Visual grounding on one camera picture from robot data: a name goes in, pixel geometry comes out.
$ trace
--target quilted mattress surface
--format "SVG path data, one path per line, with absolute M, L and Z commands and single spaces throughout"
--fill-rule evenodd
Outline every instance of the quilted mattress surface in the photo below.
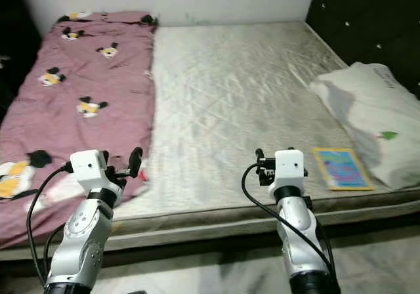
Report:
M 372 192 L 328 190 L 311 154 L 315 146 L 352 146 L 305 86 L 344 66 L 303 22 L 160 28 L 150 181 L 116 219 L 251 205 L 240 182 L 256 148 L 267 157 L 289 146 L 302 150 L 314 200 L 386 192 L 379 184 Z M 272 203 L 255 173 L 247 185 Z

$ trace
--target black cable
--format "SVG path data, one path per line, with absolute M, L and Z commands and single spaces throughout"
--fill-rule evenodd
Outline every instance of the black cable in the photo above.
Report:
M 66 225 L 66 223 L 61 224 L 59 227 L 57 227 L 54 230 L 54 232 L 52 232 L 50 234 L 50 236 L 47 239 L 47 242 L 44 245 L 43 260 L 44 260 L 44 273 L 45 273 L 46 277 L 48 276 L 48 272 L 50 270 L 50 267 L 48 266 L 48 251 L 50 249 L 51 241 L 53 240 L 55 234 L 57 234 L 59 231 L 61 231 L 64 228 L 65 225 Z
M 326 231 L 324 230 L 324 227 L 321 225 L 320 221 L 317 218 L 315 218 L 315 219 L 316 219 L 316 225 L 320 229 L 322 238 L 324 239 L 325 246 L 327 248 L 328 259 L 329 259 L 329 262 L 331 263 L 331 266 L 333 268 L 334 277 L 337 278 L 337 273 L 335 271 L 335 263 L 334 263 L 334 256 L 333 256 L 333 250 L 331 248 L 331 243 L 329 242 L 329 239 L 327 238 L 327 234 L 326 234 Z
M 35 248 L 35 242 L 33 241 L 33 236 L 32 236 L 31 216 L 32 216 L 33 208 L 35 207 L 35 204 L 37 203 L 37 200 L 38 200 L 39 196 L 41 195 L 42 191 L 44 190 L 45 186 L 47 185 L 48 181 L 50 181 L 59 172 L 62 172 L 62 171 L 65 171 L 65 170 L 66 170 L 65 166 L 60 167 L 56 171 L 52 172 L 51 175 L 49 175 L 47 177 L 47 179 L 44 180 L 42 185 L 39 187 L 35 197 L 33 197 L 31 206 L 30 206 L 29 211 L 28 211 L 28 215 L 26 216 L 26 231 L 28 233 L 29 246 L 30 246 L 30 249 L 31 249 L 33 263 L 35 264 L 35 269 L 37 270 L 38 278 L 39 278 L 39 281 L 41 282 L 42 286 L 45 285 L 46 276 L 43 275 L 43 273 L 42 273 L 42 271 L 39 267 L 37 250 Z
M 254 163 L 252 165 L 250 165 L 245 172 L 243 173 L 242 176 L 242 191 L 243 193 L 246 195 L 246 197 L 248 199 L 250 199 L 256 206 L 260 207 L 262 210 L 264 210 L 266 213 L 268 213 L 269 215 L 275 217 L 276 219 L 278 219 L 282 224 L 286 225 L 288 228 L 290 228 L 296 235 L 298 235 L 300 238 L 302 238 L 309 246 L 311 246 L 311 248 L 313 248 L 313 250 L 321 257 L 321 259 L 325 262 L 325 265 L 327 266 L 327 269 L 329 271 L 329 273 L 334 276 L 334 268 L 331 266 L 331 263 L 328 261 L 327 257 L 322 253 L 322 251 L 320 251 L 318 249 L 318 247 L 316 247 L 316 245 L 314 243 L 312 243 L 305 235 L 303 235 L 300 231 L 298 231 L 292 224 L 290 224 L 289 222 L 287 222 L 285 219 L 281 218 L 281 216 L 279 216 L 279 214 L 277 214 L 276 212 L 274 212 L 273 210 L 269 209 L 267 206 L 263 205 L 261 202 L 259 202 L 258 200 L 256 200 L 253 196 L 251 196 L 251 194 L 247 191 L 246 187 L 245 187 L 245 180 L 247 178 L 248 173 L 250 172 L 250 170 L 252 170 L 252 168 L 254 167 L 258 167 L 260 164 L 258 163 Z

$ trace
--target robot end effector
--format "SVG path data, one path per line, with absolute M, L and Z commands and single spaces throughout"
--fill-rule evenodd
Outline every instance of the robot end effector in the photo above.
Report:
M 303 153 L 294 148 L 277 151 L 275 158 L 265 158 L 263 150 L 258 148 L 256 173 L 259 176 L 260 186 L 269 186 L 270 197 L 278 202 L 276 190 L 295 192 L 299 189 L 299 196 L 303 196 L 305 188 L 303 177 L 308 176 L 308 171 L 303 166 Z
M 74 178 L 85 189 L 86 195 L 90 192 L 106 188 L 117 196 L 118 204 L 121 200 L 122 190 L 127 181 L 123 177 L 137 177 L 142 163 L 142 148 L 135 148 L 129 158 L 126 169 L 116 171 L 114 166 L 107 166 L 109 153 L 107 151 L 87 150 L 74 153 L 70 156 L 71 172 Z

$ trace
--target picture book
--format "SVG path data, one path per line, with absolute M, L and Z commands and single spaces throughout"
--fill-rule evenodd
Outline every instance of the picture book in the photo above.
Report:
M 314 148 L 322 175 L 331 190 L 372 190 L 362 164 L 350 148 Z

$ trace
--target cartoon bird print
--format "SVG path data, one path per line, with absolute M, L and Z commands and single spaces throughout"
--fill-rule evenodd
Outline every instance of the cartoon bird print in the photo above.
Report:
M 80 97 L 80 104 L 77 105 L 77 111 L 83 114 L 83 117 L 90 118 L 98 115 L 99 109 L 107 107 L 107 102 L 100 102 L 99 104 L 91 102 L 90 96 Z
M 118 52 L 117 50 L 117 46 L 118 43 L 112 43 L 111 47 L 109 48 L 97 48 L 97 52 L 98 53 L 102 53 L 103 56 L 105 56 L 106 58 L 112 58 L 113 56 L 115 56 Z
M 72 29 L 70 27 L 66 27 L 63 29 L 63 34 L 61 35 L 61 38 L 65 40 L 77 40 L 79 39 L 79 37 L 83 36 L 84 33 L 84 30 L 72 32 Z
M 80 12 L 70 12 L 70 13 L 67 13 L 66 16 L 68 16 L 68 18 L 70 20 L 78 20 L 78 19 L 81 19 L 81 18 L 88 17 L 91 14 L 92 14 L 92 12 L 80 11 Z
M 0 198 L 10 199 L 29 190 L 35 169 L 52 162 L 51 156 L 44 150 L 27 155 L 26 161 L 10 161 L 0 165 Z
M 60 82 L 63 82 L 66 79 L 66 76 L 64 74 L 59 73 L 60 69 L 58 69 L 55 66 L 51 69 L 48 69 L 47 73 L 39 77 L 38 80 L 42 83 L 43 86 L 56 85 Z

